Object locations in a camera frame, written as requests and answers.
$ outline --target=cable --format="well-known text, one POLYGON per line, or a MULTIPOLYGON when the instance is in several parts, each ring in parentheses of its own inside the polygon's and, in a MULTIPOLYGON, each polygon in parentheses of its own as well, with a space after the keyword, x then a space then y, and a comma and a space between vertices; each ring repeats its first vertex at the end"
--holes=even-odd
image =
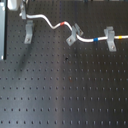
MULTIPOLYGON (((29 18, 29 19, 43 18, 52 29, 56 29, 56 28, 58 28, 60 26, 66 25, 72 31, 72 27, 71 27, 71 25, 68 22, 64 21, 64 22, 58 23, 57 25, 53 26, 50 23, 50 21, 48 20, 48 18, 45 15, 43 15, 43 14, 27 15, 27 18, 29 18)), ((97 41, 101 41, 101 40, 107 40, 107 37, 98 37, 98 38, 94 38, 94 39, 84 39, 84 38, 80 37, 79 35, 76 35, 76 36, 82 42, 97 42, 97 41)), ((125 36, 115 36, 114 39, 128 39, 128 35, 125 35, 125 36)))

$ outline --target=metal bracket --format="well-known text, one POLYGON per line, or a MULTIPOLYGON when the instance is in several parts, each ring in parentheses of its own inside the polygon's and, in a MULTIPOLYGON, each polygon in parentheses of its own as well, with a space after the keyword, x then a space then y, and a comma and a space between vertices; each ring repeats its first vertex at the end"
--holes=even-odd
POLYGON ((34 30, 34 23, 32 20, 28 20, 26 24, 26 37, 25 37, 25 44, 31 44, 32 37, 33 37, 33 30, 34 30))
POLYGON ((116 46, 114 43, 115 32, 113 27, 107 27, 104 29, 105 36, 107 37, 108 48, 110 52, 116 52, 116 46))
POLYGON ((66 40, 69 46, 74 44, 74 42, 77 40, 77 34, 79 36, 83 35, 83 31, 80 29, 80 27, 75 23, 75 26, 72 26, 72 35, 66 40))
POLYGON ((26 20, 26 2, 22 1, 20 5, 22 19, 26 20))

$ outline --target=cable clamp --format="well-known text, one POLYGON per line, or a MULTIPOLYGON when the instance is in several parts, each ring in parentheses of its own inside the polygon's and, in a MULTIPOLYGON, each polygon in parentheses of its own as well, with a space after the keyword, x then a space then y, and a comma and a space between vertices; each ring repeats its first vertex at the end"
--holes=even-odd
POLYGON ((32 37, 33 37, 33 29, 34 23, 32 20, 28 20, 26 24, 26 37, 25 37, 25 44, 31 44, 32 37))
POLYGON ((84 33, 80 27, 75 23, 75 26, 72 26, 72 35, 66 40, 69 46, 73 45, 77 41, 77 35, 82 36, 84 33))
POLYGON ((116 52, 116 46, 114 43, 115 32, 113 31, 113 27, 107 27, 104 29, 104 34, 107 37, 107 44, 110 52, 116 52))

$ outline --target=black surface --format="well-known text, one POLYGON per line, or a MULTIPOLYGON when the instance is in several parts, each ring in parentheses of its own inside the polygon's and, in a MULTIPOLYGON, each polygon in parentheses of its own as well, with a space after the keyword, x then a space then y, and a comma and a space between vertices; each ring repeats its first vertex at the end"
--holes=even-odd
MULTIPOLYGON (((55 25, 75 22, 86 38, 128 34, 125 2, 31 2, 29 14, 45 14, 55 25)), ((0 128, 127 128, 128 40, 69 47, 66 27, 52 30, 34 20, 31 45, 25 45, 25 21, 8 13, 7 60, 0 62, 0 128)))

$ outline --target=red marking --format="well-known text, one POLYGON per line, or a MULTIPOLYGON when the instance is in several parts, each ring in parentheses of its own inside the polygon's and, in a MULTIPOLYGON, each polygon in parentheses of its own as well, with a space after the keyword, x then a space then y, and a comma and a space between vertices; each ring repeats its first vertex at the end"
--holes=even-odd
POLYGON ((64 25, 64 22, 60 23, 60 26, 64 25))

